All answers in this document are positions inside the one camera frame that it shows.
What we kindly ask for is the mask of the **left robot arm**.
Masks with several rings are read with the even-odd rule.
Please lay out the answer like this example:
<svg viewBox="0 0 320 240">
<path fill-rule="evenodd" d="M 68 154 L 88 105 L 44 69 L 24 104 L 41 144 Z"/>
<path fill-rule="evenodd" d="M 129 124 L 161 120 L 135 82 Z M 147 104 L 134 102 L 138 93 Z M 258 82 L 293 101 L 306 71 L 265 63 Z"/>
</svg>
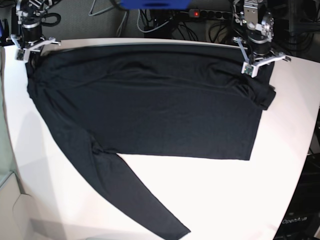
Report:
<svg viewBox="0 0 320 240">
<path fill-rule="evenodd" d="M 285 53 L 272 48 L 275 20 L 266 0 L 232 1 L 232 23 L 243 27 L 243 32 L 233 38 L 243 56 L 242 74 L 255 78 L 263 66 L 291 61 Z"/>
</svg>

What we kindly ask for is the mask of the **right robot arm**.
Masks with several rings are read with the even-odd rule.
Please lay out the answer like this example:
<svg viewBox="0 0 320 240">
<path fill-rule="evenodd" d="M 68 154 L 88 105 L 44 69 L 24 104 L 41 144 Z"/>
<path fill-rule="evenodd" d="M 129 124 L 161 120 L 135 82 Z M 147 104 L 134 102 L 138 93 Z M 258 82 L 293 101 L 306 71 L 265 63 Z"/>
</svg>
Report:
<svg viewBox="0 0 320 240">
<path fill-rule="evenodd" d="M 45 37 L 43 27 L 55 27 L 61 22 L 58 13 L 49 10 L 59 4 L 59 0 L 18 0 L 15 5 L 17 33 L 6 41 L 16 47 L 15 59 L 29 62 L 31 55 L 39 55 L 47 45 L 59 45 L 54 37 Z"/>
</svg>

